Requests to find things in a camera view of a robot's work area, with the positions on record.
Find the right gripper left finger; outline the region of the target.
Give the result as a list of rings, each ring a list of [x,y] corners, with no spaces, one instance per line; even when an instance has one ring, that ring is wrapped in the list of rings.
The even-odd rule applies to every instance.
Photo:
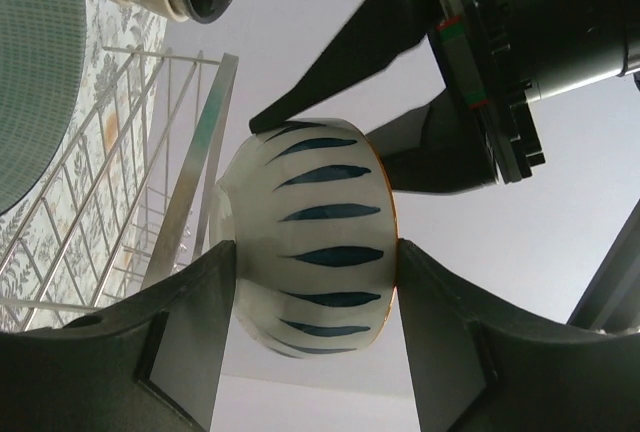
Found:
[[[62,328],[2,334],[2,430],[209,430],[235,265],[235,244],[223,241]]]

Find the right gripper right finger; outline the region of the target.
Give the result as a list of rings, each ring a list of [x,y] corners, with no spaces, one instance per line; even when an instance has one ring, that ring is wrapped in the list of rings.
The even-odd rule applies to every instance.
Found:
[[[397,292],[421,430],[638,430],[638,334],[535,315],[406,239]]]

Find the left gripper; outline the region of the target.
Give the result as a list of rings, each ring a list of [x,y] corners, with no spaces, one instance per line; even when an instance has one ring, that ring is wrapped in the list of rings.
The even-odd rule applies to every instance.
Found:
[[[366,134],[394,191],[452,195],[528,178],[544,154],[530,105],[639,70],[639,0],[364,0],[258,134],[386,69],[429,37],[449,96]]]

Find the white bowl with dark stripes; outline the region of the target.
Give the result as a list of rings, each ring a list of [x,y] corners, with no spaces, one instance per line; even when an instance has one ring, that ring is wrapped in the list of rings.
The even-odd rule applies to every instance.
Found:
[[[363,350],[387,322],[395,203],[380,159],[347,121],[291,121],[247,138],[213,188],[209,237],[235,243],[235,316],[277,354]]]

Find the pale green ribbed bowl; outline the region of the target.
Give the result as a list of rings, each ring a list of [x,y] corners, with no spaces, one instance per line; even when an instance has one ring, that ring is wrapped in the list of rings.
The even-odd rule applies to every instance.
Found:
[[[1,0],[1,210],[54,158],[73,115],[86,44],[85,0]]]

